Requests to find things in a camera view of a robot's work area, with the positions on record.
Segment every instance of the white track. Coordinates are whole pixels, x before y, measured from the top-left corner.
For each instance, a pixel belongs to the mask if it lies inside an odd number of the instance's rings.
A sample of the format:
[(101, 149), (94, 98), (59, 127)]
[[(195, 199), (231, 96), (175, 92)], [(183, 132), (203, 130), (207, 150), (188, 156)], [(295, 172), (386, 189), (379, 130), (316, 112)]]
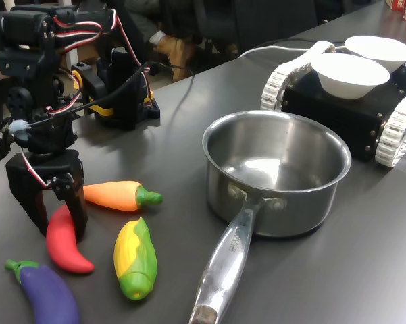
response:
[[(270, 75), (261, 95), (261, 109), (281, 111), (284, 92), (297, 72), (310, 72), (316, 55), (334, 52), (332, 43), (321, 40), (302, 56), (279, 65)], [(406, 152), (406, 97), (397, 105), (378, 140), (376, 161), (394, 167)]]

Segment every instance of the white bowl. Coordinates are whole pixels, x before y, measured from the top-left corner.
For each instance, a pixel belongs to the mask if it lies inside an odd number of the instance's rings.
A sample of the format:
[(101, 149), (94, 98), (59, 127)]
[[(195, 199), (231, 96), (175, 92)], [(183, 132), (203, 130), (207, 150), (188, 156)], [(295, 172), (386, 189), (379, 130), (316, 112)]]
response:
[(388, 70), (380, 64), (349, 54), (321, 54), (314, 57), (311, 66), (317, 71), (323, 89), (344, 99), (361, 98), (390, 79)]
[(345, 41), (345, 47), (383, 65), (390, 73), (406, 62), (406, 44), (391, 38), (354, 36)]

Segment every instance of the purple eggplant toy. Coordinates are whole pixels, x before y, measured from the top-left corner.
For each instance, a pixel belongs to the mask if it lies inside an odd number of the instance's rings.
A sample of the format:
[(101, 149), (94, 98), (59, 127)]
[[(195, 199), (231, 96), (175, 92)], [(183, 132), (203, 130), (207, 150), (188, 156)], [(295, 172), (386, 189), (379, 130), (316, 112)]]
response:
[(34, 311), (36, 324), (80, 324), (74, 295), (58, 274), (34, 261), (7, 260)]

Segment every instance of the toy vegetable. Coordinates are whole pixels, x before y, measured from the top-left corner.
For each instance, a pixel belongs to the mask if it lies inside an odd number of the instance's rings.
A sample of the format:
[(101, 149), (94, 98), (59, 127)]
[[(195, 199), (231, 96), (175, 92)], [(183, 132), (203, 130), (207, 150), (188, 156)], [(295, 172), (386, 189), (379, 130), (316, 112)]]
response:
[(79, 324), (76, 301), (66, 283), (46, 265), (33, 261), (7, 260), (34, 311), (36, 324)]
[(95, 266), (76, 247), (75, 226), (67, 205), (56, 210), (47, 228), (47, 250), (59, 267), (74, 273), (90, 273)]
[(107, 182), (84, 186), (84, 197), (91, 203), (121, 211), (136, 211), (144, 205), (162, 203), (162, 195), (149, 192), (136, 181)]
[(129, 221), (120, 231), (114, 246), (114, 268), (127, 298), (140, 300), (152, 291), (157, 261), (149, 228), (142, 218)]

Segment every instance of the stainless steel saucepan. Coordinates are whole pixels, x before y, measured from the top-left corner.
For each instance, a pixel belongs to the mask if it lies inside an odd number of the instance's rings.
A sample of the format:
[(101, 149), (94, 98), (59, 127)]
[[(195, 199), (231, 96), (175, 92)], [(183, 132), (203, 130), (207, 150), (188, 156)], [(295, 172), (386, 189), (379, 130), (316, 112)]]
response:
[(207, 199), (230, 222), (201, 278), (190, 324), (217, 324), (245, 265), (252, 233), (287, 237), (326, 218), (351, 154), (332, 130), (271, 111), (227, 115), (203, 136)]

